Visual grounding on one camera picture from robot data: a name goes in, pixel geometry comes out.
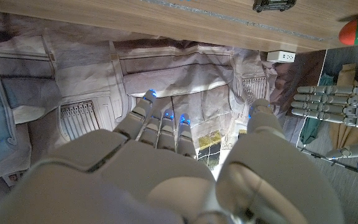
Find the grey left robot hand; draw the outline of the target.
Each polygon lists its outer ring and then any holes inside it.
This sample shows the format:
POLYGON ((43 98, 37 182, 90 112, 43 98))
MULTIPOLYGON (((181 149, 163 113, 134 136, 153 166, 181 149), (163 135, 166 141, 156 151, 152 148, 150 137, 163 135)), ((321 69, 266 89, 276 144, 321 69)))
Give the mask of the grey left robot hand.
POLYGON ((358 128, 358 85, 301 86, 292 113, 358 128))

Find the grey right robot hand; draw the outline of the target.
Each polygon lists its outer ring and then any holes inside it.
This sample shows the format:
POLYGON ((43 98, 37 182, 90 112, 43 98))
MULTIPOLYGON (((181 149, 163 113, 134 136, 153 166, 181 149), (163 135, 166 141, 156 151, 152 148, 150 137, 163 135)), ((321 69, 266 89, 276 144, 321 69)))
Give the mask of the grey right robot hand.
POLYGON ((190 119, 154 110, 146 92, 112 131, 41 159, 0 207, 0 223, 343 223, 318 168, 289 143, 265 99, 218 177, 196 157, 190 119))

